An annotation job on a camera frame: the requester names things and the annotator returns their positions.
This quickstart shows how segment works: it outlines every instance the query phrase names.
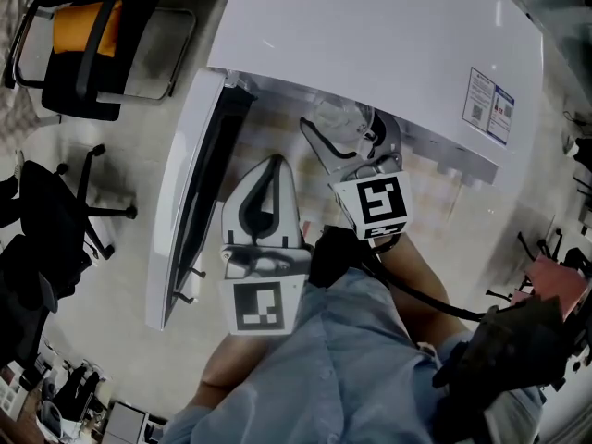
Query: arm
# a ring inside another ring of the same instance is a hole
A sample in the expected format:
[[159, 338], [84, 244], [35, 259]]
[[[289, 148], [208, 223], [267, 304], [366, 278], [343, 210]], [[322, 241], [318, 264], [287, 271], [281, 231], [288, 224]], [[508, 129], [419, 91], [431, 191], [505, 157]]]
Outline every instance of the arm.
[[226, 336], [207, 361], [202, 380], [188, 407], [214, 409], [261, 362], [267, 345], [266, 338]]
[[[388, 240], [389, 238], [380, 239], [376, 244]], [[380, 260], [390, 273], [410, 288], [449, 303], [444, 285], [407, 234], [402, 234], [394, 247], [382, 253]], [[393, 286], [390, 287], [390, 294], [411, 339], [416, 342], [428, 342], [434, 347], [439, 347], [448, 337], [467, 330], [460, 319], [441, 313]]]

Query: label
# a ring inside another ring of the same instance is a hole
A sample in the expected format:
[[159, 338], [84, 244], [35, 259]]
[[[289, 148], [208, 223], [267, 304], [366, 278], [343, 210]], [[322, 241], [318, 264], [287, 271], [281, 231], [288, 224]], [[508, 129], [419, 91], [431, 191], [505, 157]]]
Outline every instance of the label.
[[514, 99], [507, 92], [471, 68], [463, 120], [505, 145], [510, 138], [514, 106]]

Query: chair base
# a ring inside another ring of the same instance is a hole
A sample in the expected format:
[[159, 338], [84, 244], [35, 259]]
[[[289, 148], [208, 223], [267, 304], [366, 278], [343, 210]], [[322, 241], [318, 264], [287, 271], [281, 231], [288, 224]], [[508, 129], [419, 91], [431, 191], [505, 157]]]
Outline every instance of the chair base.
[[[87, 217], [125, 217], [133, 220], [138, 215], [138, 209], [135, 205], [130, 205], [127, 209], [103, 209], [99, 207], [90, 207], [86, 204], [86, 195], [89, 184], [89, 177], [91, 175], [91, 165], [93, 158], [96, 156], [102, 156], [105, 154], [106, 148], [103, 144], [98, 144], [86, 154], [84, 160], [84, 166], [82, 167], [82, 174], [80, 175], [80, 184], [78, 187], [77, 199], [80, 203], [84, 204]], [[68, 165], [66, 163], [60, 163], [57, 166], [55, 173], [58, 176], [64, 175], [68, 172]], [[92, 242], [93, 247], [98, 253], [103, 256], [105, 260], [108, 260], [115, 253], [115, 247], [113, 245], [104, 246], [96, 231], [94, 230], [93, 224], [87, 218], [84, 227], [86, 235]]]

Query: office chair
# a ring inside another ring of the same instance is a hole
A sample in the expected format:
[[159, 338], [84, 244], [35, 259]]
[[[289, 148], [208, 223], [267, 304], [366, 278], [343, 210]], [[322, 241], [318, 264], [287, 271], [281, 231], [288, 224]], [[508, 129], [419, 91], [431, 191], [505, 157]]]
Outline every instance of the office chair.
[[64, 278], [60, 272], [72, 271], [84, 261], [85, 233], [105, 260], [114, 253], [113, 245], [105, 247], [101, 243], [89, 217], [134, 219], [138, 214], [133, 205], [127, 209], [102, 209], [86, 204], [93, 158], [104, 152], [105, 146], [100, 144], [87, 153], [76, 196], [61, 179], [61, 175], [68, 171], [67, 165], [61, 164], [55, 173], [51, 173], [32, 161], [26, 161], [22, 169], [20, 225], [36, 248], [44, 251], [42, 271], [51, 284], [62, 283]]
[[[45, 320], [56, 310], [57, 296], [68, 295], [64, 285], [53, 288], [43, 278], [37, 263], [41, 254], [24, 235], [17, 235], [0, 254], [0, 368], [12, 361], [23, 368], [34, 365]], [[84, 267], [71, 275], [80, 278]], [[47, 286], [49, 294], [43, 292]]]
[[[121, 18], [117, 32], [117, 46], [113, 57], [98, 54], [111, 10], [119, 0], [33, 0], [18, 28], [6, 60], [4, 84], [14, 88], [42, 89], [42, 105], [57, 112], [81, 118], [117, 120], [122, 103], [148, 102], [158, 104], [172, 93], [179, 74], [180, 63], [185, 54], [189, 39], [195, 28], [195, 16], [186, 9], [156, 8], [158, 0], [120, 0]], [[54, 13], [40, 9], [70, 4], [83, 6], [103, 2], [92, 25], [84, 51], [66, 51], [52, 54], [47, 65], [44, 80], [23, 78], [19, 61], [22, 50], [35, 17], [52, 19]], [[154, 11], [167, 11], [183, 14], [191, 19], [189, 34], [179, 52], [177, 63], [165, 92], [158, 98], [126, 95], [124, 90], [130, 74], [144, 28]]]

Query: qr code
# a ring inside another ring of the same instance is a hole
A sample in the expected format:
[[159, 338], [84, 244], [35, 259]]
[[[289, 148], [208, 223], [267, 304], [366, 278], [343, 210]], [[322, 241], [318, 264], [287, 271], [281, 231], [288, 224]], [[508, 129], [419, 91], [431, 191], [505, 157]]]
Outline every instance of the qr code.
[[471, 117], [481, 121], [482, 116], [483, 116], [483, 108], [481, 108], [479, 105], [473, 104], [473, 114], [471, 115]]

